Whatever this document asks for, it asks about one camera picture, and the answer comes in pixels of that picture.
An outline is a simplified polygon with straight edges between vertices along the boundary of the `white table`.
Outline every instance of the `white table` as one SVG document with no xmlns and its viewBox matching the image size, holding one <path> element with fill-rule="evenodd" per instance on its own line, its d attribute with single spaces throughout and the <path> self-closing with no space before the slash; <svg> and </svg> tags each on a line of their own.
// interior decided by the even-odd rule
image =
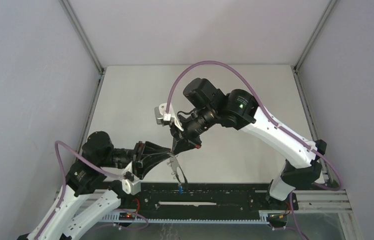
<svg viewBox="0 0 374 240">
<path fill-rule="evenodd" d="M 233 65 L 251 84 L 263 104 L 284 124 L 311 139 L 294 76 L 289 65 Z M 165 103 L 169 90 L 186 65 L 109 66 L 93 114 L 89 134 L 109 133 L 116 148 L 132 149 L 138 141 L 172 146 L 169 127 L 156 124 L 154 108 Z M 207 78 L 225 94 L 246 89 L 227 69 L 199 66 L 191 70 L 175 91 L 175 111 L 193 106 L 182 95 L 195 78 Z M 256 137 L 233 128 L 213 126 L 201 135 L 202 147 L 182 152 L 179 163 L 191 183 L 269 183 L 285 158 Z M 166 162 L 148 173 L 145 182 L 175 182 Z"/>
</svg>

